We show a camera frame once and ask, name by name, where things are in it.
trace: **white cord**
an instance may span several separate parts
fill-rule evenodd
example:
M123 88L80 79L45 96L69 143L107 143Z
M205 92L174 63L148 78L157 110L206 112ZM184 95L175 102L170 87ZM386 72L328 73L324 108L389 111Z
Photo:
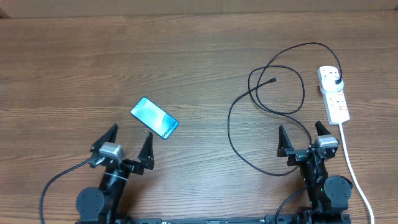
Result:
M344 138L344 132L343 132L343 125L341 123L338 124L338 127L340 128L340 134L341 134L341 141L343 142L343 150L344 150L344 155L346 157L346 161L347 161L347 166L349 169L349 172L351 173L351 176L353 177L354 183L356 188L358 189L359 194L362 196L368 210L369 210L369 214L371 216L371 224L374 224L374 216L373 216L373 211L371 208L371 205L369 204L368 200L366 199L365 194L363 193L363 191L361 190L361 188L359 187L358 181L356 180L353 168L351 167L351 163L349 162L349 157L348 157L348 152L347 152L347 146L346 146L346 139Z

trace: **power socket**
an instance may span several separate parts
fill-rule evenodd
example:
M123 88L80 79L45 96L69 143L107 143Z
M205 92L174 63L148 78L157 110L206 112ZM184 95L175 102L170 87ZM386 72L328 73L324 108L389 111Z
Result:
M339 124L349 120L347 102L342 88L344 84L338 86L335 83L339 77L335 67L322 66L318 69L319 88L322 92L329 124Z

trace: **wooden table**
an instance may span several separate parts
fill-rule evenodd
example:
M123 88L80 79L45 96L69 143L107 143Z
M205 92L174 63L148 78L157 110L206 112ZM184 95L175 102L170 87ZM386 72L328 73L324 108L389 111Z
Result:
M249 72L295 44L321 42L341 60L351 120L344 127L351 162L376 223L398 218L398 13L314 12L205 16L92 17L0 20L0 223L39 223L39 196L59 172L90 156L90 146L112 124L128 158L136 158L148 129L130 115L143 96L180 121L164 141L154 138L155 168L132 175L121 210L136 218L261 217L303 186L299 171L264 175L229 145L231 103L247 90ZM299 71L305 103L294 118L316 136L327 125L317 69L334 65L323 47L304 46L274 64ZM299 105L292 72L270 69L279 81L259 90L271 108ZM269 172L285 172L278 158L283 124L296 148L308 139L294 123L263 113L248 97L231 116L238 151ZM326 163L349 179L342 148ZM74 223L75 199L96 187L103 168L84 166L54 182L45 198L47 223ZM282 213L308 205L293 200ZM356 189L353 223L368 223Z

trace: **white power strip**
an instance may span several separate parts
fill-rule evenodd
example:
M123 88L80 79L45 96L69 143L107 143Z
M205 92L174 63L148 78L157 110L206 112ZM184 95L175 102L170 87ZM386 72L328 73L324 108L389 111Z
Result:
M359 194L362 196L371 218L371 224L374 224L374 216L371 205L369 204L365 194L361 190L361 187L356 180L354 170L351 166L348 157L348 151L346 146L346 139L344 137L343 132L343 123L349 120L347 102L343 93L343 86L336 85L335 80L339 77L339 72L337 68L332 66L322 66L318 69L318 78L319 78L319 88L321 89L323 95L323 101L325 102L326 115L328 116L329 124L338 124L340 133L341 133L341 141L343 142L343 150L344 155L347 161L347 166L351 176L353 177L356 188L358 189Z

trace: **smartphone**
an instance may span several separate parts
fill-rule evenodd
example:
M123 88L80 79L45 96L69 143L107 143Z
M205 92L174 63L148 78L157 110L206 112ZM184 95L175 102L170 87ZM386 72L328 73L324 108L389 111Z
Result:
M163 139L167 139L178 126L176 119L146 97L133 107L131 114Z

